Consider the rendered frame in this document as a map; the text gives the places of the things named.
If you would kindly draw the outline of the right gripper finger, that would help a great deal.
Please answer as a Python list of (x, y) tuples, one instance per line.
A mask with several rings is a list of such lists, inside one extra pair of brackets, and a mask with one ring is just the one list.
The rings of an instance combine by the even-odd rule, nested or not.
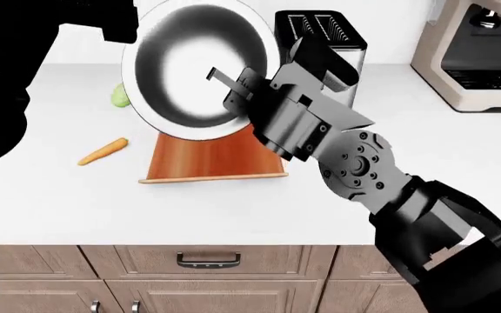
[(271, 94), (270, 81), (259, 75), (251, 67), (244, 68), (237, 80), (233, 80), (221, 70), (212, 67), (206, 76), (206, 80), (213, 79), (229, 88), (227, 97), (233, 95), (238, 97), (265, 97)]
[(230, 90), (223, 106), (235, 116), (247, 116), (254, 93), (248, 90)]

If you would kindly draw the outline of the white steel bowl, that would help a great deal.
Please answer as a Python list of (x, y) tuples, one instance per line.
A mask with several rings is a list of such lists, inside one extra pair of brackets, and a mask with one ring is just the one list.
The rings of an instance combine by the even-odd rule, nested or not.
[(250, 67), (271, 78), (280, 66), (269, 25), (239, 0), (166, 0), (139, 22), (121, 63), (126, 96), (159, 132), (183, 140), (215, 140), (247, 127), (224, 108), (230, 89), (209, 80), (212, 69), (237, 79)]

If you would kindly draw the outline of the wooden tray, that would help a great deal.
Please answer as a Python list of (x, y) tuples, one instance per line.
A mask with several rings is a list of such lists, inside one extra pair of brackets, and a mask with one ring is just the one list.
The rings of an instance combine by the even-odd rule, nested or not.
[(245, 127), (217, 140), (182, 140), (158, 135), (142, 184), (258, 179), (288, 176), (282, 160)]

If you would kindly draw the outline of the pale green vegetable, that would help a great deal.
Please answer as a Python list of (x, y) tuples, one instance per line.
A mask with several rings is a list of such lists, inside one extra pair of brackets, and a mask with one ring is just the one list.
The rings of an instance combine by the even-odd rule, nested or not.
[(117, 85), (110, 96), (111, 103), (118, 108), (125, 108), (130, 106), (130, 99), (124, 89), (124, 85), (120, 83)]

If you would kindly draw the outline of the black steel toaster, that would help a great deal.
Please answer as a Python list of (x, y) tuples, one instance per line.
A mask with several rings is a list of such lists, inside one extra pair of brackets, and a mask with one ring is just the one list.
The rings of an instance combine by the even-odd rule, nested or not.
[(336, 10), (280, 10), (275, 14), (275, 37), (281, 64), (290, 61), (290, 48), (302, 36), (313, 33), (358, 72), (362, 70), (367, 43)]

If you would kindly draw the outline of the wide wooden drawer front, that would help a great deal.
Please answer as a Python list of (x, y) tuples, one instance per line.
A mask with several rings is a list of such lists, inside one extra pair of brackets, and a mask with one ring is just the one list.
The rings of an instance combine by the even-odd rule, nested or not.
[[(295, 279), (327, 277), (334, 245), (82, 245), (100, 278), (143, 279)], [(186, 260), (232, 260), (236, 268), (196, 270), (177, 265), (177, 253)]]

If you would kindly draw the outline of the orange carrot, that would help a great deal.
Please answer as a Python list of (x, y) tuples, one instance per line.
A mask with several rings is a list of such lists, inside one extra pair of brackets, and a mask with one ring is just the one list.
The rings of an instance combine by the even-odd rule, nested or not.
[(88, 163), (92, 163), (93, 161), (96, 161), (100, 158), (104, 158), (106, 156), (109, 156), (112, 153), (116, 153), (119, 150), (122, 150), (125, 148), (129, 143), (129, 140), (127, 140), (124, 137), (120, 137), (117, 140), (115, 140), (113, 143), (109, 143), (108, 145), (105, 145), (103, 148), (100, 148), (98, 150), (93, 151), (90, 153), (88, 156), (85, 156), (82, 158), (80, 161), (77, 162), (78, 166), (85, 166)]

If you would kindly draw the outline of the narrow wooden drawer front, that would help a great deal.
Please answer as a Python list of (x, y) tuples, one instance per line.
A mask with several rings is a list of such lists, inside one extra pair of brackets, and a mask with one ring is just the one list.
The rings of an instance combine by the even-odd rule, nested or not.
[(0, 245), (0, 280), (93, 280), (76, 245)]
[(402, 280), (373, 245), (341, 245), (331, 268), (334, 280)]

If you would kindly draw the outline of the wooden cabinet door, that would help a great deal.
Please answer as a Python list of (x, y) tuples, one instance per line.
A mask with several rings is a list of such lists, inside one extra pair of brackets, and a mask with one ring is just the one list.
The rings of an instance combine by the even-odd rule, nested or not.
[(0, 281), (0, 313), (124, 313), (104, 281)]
[(428, 313), (405, 281), (328, 281), (317, 313)]
[(105, 281), (126, 313), (314, 313), (322, 280)]

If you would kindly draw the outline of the beige coffee machine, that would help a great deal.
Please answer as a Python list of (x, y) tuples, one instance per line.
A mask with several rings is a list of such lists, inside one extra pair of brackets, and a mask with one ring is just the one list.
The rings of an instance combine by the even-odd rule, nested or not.
[(456, 111), (501, 110), (501, 0), (432, 0), (411, 67)]

